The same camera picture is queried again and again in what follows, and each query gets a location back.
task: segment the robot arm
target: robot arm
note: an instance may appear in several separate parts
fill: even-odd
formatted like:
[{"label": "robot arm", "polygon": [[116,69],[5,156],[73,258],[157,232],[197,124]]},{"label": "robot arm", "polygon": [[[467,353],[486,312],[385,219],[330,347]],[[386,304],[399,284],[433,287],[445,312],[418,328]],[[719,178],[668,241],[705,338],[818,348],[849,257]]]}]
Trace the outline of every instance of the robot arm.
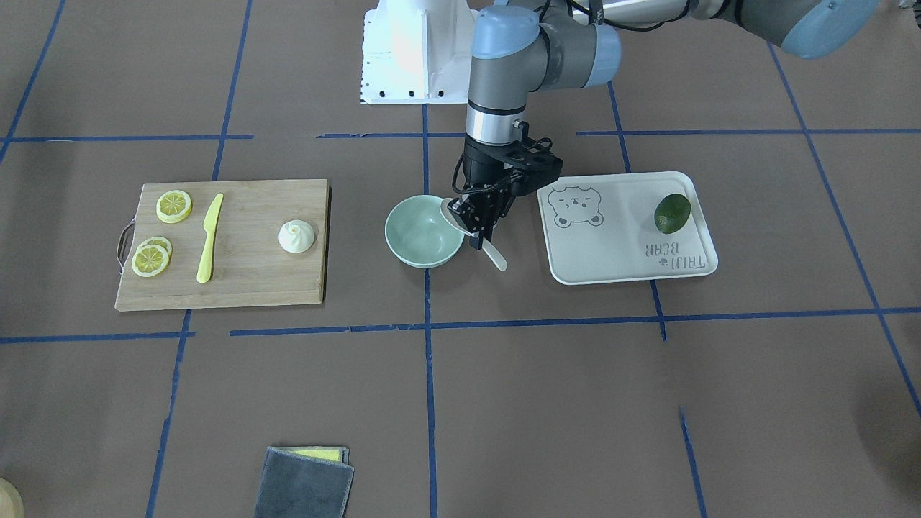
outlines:
[{"label": "robot arm", "polygon": [[[586,88],[611,80],[621,58],[613,27],[650,29],[691,16],[724,19],[804,58],[847,42],[879,0],[497,0],[473,34],[467,127],[448,204],[480,249],[518,196],[555,182],[563,161],[548,138],[529,136],[528,93]],[[577,21],[596,23],[585,25]],[[458,186],[463,171],[463,186]]]}]

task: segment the cutting board handle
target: cutting board handle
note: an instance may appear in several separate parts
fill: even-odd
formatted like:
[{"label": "cutting board handle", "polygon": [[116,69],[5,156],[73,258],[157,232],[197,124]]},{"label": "cutting board handle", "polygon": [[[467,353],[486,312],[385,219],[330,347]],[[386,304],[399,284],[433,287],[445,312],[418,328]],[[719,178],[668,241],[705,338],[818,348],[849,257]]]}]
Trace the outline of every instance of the cutting board handle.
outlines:
[{"label": "cutting board handle", "polygon": [[119,275],[124,273],[124,264],[128,261],[128,253],[131,251],[131,247],[128,246],[128,230],[133,229],[134,218],[131,218],[131,221],[122,230],[122,235],[118,238],[118,250],[115,251],[115,260],[118,261]]}]

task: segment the table surface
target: table surface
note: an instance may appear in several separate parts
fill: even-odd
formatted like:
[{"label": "table surface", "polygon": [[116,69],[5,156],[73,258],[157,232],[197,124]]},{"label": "table surface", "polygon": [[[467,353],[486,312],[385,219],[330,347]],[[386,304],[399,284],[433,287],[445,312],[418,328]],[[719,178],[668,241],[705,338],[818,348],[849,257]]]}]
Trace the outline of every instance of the table surface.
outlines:
[{"label": "table surface", "polygon": [[[564,174],[691,177],[719,254],[567,287],[533,196],[505,273],[391,255],[464,107],[360,104],[375,6],[0,3],[0,477],[29,515],[248,517],[265,448],[309,444],[350,449],[350,517],[919,514],[910,11],[818,61],[622,33],[612,85],[531,94]],[[332,190],[323,304],[114,310],[144,183],[298,178]]]}]

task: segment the yellow plastic knife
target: yellow plastic knife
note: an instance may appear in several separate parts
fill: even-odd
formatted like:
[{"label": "yellow plastic knife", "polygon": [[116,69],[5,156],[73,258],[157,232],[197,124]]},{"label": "yellow plastic knife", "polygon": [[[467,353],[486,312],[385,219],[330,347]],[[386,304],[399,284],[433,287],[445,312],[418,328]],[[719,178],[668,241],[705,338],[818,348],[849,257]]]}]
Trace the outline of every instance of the yellow plastic knife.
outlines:
[{"label": "yellow plastic knife", "polygon": [[217,230],[217,215],[221,212],[221,203],[224,202],[224,193],[217,193],[208,213],[204,215],[204,250],[202,260],[198,263],[198,276],[196,280],[204,284],[211,280],[211,272],[215,260],[215,230]]}]

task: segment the white tray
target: white tray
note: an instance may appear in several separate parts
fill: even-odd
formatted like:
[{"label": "white tray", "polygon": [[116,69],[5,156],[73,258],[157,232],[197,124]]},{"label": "white tray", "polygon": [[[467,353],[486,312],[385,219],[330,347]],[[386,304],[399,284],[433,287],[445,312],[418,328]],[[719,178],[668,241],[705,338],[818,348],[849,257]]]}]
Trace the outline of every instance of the white tray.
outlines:
[{"label": "white tray", "polygon": [[[663,234],[654,214],[684,194],[691,217]],[[717,269],[694,183],[677,171],[565,176],[537,192],[554,278],[566,285],[701,277]]]}]

